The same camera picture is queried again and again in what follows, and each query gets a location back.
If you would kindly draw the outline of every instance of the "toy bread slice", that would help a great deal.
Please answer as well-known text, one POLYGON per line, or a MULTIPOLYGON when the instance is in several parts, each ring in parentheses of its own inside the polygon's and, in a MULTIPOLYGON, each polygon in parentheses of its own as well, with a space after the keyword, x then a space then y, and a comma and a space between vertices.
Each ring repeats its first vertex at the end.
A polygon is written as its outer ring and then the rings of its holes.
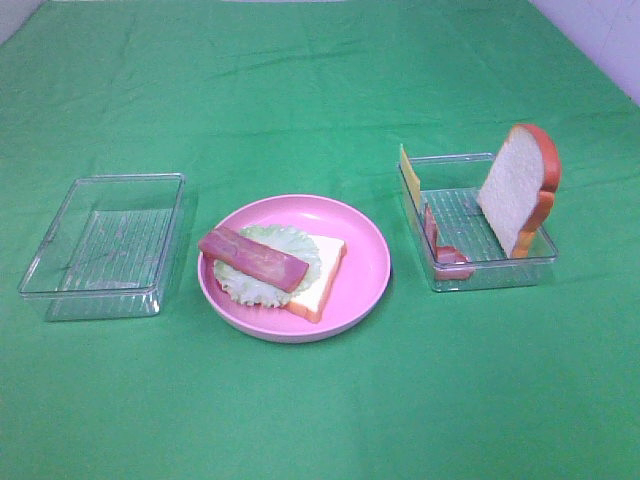
POLYGON ((515 125, 478 193, 478 204, 507 257, 528 255, 553 207, 561 175, 549 135, 535 125, 515 125))
POLYGON ((339 238, 322 235, 309 235, 319 250, 322 266, 320 277, 311 286, 293 297, 284 308, 295 315, 306 318, 312 323, 318 323, 322 318, 333 280, 338 273, 342 257, 347 253, 347 245, 339 238))

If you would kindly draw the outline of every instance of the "white bread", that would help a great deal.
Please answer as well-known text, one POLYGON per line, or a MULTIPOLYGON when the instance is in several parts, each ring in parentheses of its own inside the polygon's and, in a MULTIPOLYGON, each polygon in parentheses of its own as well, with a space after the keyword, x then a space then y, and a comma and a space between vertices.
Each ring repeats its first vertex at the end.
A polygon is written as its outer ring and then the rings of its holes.
POLYGON ((526 257, 562 175, 556 147, 540 127, 515 125, 478 193, 478 204, 509 258, 526 257))
POLYGON ((293 297, 284 308, 295 315, 306 318, 312 323, 318 323, 322 319, 333 280, 338 273, 342 257, 347 252, 344 240, 322 235, 309 235, 319 250, 322 266, 320 277, 311 286, 293 297))

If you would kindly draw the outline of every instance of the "sandwich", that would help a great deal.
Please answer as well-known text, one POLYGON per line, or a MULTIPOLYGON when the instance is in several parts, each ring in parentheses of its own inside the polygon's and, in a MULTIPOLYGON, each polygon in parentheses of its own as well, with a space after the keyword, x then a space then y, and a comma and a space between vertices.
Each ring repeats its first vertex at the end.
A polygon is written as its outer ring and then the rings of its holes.
POLYGON ((281 307, 317 323, 346 254, 342 239, 292 226, 217 227, 198 246, 214 260, 214 276, 243 305, 281 307))

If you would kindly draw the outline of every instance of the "pink plate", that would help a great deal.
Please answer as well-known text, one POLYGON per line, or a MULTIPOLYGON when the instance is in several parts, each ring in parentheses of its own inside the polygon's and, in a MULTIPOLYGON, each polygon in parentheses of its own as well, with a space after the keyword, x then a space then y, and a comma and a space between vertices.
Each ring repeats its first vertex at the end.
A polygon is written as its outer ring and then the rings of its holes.
POLYGON ((211 262, 198 257, 198 280, 211 305, 232 326, 272 342, 322 340, 354 326, 378 302, 389 281, 389 248, 378 227, 349 205, 315 195, 281 195, 250 203, 220 222, 240 229, 247 225, 294 225, 308 233, 342 238, 342 259, 322 320, 311 323, 279 308, 247 307, 223 292, 211 262))

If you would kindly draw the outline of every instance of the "bread crust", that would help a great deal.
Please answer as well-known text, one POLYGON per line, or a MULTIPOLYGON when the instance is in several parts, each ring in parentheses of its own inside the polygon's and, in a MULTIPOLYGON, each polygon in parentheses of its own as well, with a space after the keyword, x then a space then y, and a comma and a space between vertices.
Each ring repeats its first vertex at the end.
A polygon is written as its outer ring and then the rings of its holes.
POLYGON ((523 258, 529 253, 529 248, 535 237, 536 230, 542 222, 549 216, 555 201, 555 192, 562 177, 562 163, 558 156, 553 140, 543 129, 532 124, 517 124, 513 127, 525 129, 529 132, 540 149, 542 162, 544 165, 544 176, 540 192, 538 193, 538 203, 533 208, 531 215, 520 229, 516 244, 509 255, 510 258, 523 258))

